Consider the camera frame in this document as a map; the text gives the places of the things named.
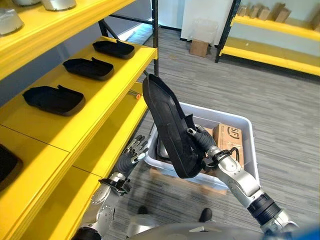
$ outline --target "silver metal container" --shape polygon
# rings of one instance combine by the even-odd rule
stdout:
[[[18,16],[16,10],[0,8],[0,36],[15,32],[23,25],[24,22]]]
[[[44,8],[49,11],[61,11],[74,8],[76,0],[41,0]]]
[[[17,4],[19,6],[30,6],[33,4],[40,3],[41,0],[12,0],[12,2],[14,2],[15,4]]]

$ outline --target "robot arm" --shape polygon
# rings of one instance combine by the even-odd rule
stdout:
[[[198,141],[211,158],[206,167],[216,170],[216,177],[225,183],[239,202],[248,209],[264,233],[287,232],[298,227],[290,220],[285,210],[263,191],[256,179],[230,156],[232,150],[219,149],[207,131],[200,126],[197,128],[198,131],[189,128],[187,132]]]
[[[81,225],[71,240],[102,240],[114,219],[115,208],[121,196],[130,192],[130,173],[146,156],[148,141],[144,136],[133,139],[119,157],[108,178],[100,179],[100,186],[91,197]]]

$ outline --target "shelf tier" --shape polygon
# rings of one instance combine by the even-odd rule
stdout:
[[[19,239],[70,168],[68,152],[0,126],[0,144],[22,160],[14,181],[0,191],[0,239]]]
[[[233,18],[231,25],[233,23],[268,29],[320,42],[320,32],[314,31],[308,22],[297,19],[288,18],[285,23],[282,23],[272,20],[263,21],[258,18],[250,18],[249,16],[236,15]]]
[[[141,89],[141,84],[134,88]],[[127,95],[122,100],[74,163],[76,167],[69,170],[43,205],[22,239],[69,240],[72,237],[98,186],[98,179],[110,174],[146,109],[143,97],[136,100]]]
[[[72,166],[21,239],[70,240],[100,184],[99,179]]]
[[[320,57],[246,39],[228,37],[220,54],[320,76]]]
[[[141,83],[131,89],[142,94]],[[143,96],[137,100],[126,95],[73,165],[101,178],[108,176],[146,110]]]
[[[84,94],[86,103],[77,114],[60,116],[29,106],[22,93],[0,108],[0,125],[41,142],[71,152],[81,152],[116,106],[134,85],[156,55],[156,49],[135,45],[135,55],[128,60],[95,52],[89,45],[72,58],[91,57],[113,64],[114,74],[106,81],[97,81],[71,74],[57,66],[30,87],[62,85]]]
[[[0,38],[0,80],[134,0],[76,0],[66,11],[47,11],[42,4],[20,7],[12,0],[0,8],[13,8],[24,22],[21,30]]]

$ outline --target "white plastic bin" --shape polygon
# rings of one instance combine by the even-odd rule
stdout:
[[[257,180],[258,184],[260,184],[252,125],[247,118],[182,102],[180,102],[180,105],[186,115],[193,114],[193,120],[195,124],[200,124],[205,128],[213,129],[219,123],[223,123],[241,129],[244,169]],[[158,132],[156,126],[153,125],[148,142],[148,155],[144,161],[147,164],[156,167],[157,170],[164,175],[178,177],[174,167],[171,164],[157,160],[157,141]],[[228,189],[228,187],[217,177],[203,173],[199,173],[193,178],[187,178],[187,180],[197,184],[207,185],[217,190]]]

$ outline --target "black shoe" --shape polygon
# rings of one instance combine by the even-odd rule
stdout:
[[[199,218],[199,223],[205,223],[212,219],[212,211],[210,208],[205,208],[202,210],[201,216]]]
[[[142,205],[138,209],[138,214],[148,214],[148,209]]]

